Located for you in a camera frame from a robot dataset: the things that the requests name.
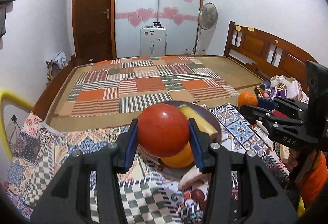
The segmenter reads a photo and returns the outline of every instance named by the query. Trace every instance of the wooden headboard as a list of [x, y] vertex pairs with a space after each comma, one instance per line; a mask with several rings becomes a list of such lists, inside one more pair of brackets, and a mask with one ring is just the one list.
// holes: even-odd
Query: wooden headboard
[[262, 79], [270, 79], [275, 75], [294, 77], [306, 94], [305, 63], [307, 60], [317, 62], [303, 49], [284, 39], [261, 30], [235, 25], [232, 21], [224, 56], [237, 61]]

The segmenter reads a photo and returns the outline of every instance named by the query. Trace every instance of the person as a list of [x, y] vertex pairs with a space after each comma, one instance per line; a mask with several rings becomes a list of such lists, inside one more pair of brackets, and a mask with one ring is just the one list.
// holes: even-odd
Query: person
[[[289, 171], [297, 166], [297, 158], [300, 152], [289, 149], [288, 163], [286, 167]], [[311, 167], [309, 167], [301, 180], [296, 182], [300, 189], [301, 198], [304, 207], [299, 206], [298, 215], [302, 215], [304, 210], [307, 210], [318, 197], [324, 186], [327, 184], [328, 172], [326, 166], [326, 158], [321, 151], [314, 150], [309, 158], [311, 159]]]

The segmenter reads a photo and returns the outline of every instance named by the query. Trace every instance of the orange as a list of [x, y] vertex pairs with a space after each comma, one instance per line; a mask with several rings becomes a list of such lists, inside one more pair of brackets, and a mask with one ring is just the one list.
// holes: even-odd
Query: orange
[[237, 106], [240, 108], [242, 105], [250, 105], [257, 107], [258, 100], [255, 94], [251, 92], [242, 92], [237, 101]]
[[177, 155], [171, 157], [161, 158], [162, 162], [170, 168], [185, 168], [190, 166], [194, 157], [192, 156], [192, 151], [189, 142], [186, 147]]

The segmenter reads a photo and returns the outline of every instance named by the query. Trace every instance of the peeled banana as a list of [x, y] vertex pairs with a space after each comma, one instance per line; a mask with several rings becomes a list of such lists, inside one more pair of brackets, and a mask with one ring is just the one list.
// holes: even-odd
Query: peeled banana
[[216, 139], [218, 131], [195, 110], [193, 110], [187, 105], [181, 105], [179, 109], [186, 116], [187, 119], [195, 119], [197, 126], [201, 132], [206, 132], [212, 140]]

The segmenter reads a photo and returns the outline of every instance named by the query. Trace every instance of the red ball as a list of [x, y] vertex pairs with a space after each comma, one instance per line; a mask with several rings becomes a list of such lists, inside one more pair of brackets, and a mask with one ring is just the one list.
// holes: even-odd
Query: red ball
[[186, 116], [176, 107], [158, 103], [138, 117], [138, 143], [150, 155], [170, 157], [181, 152], [189, 141]]

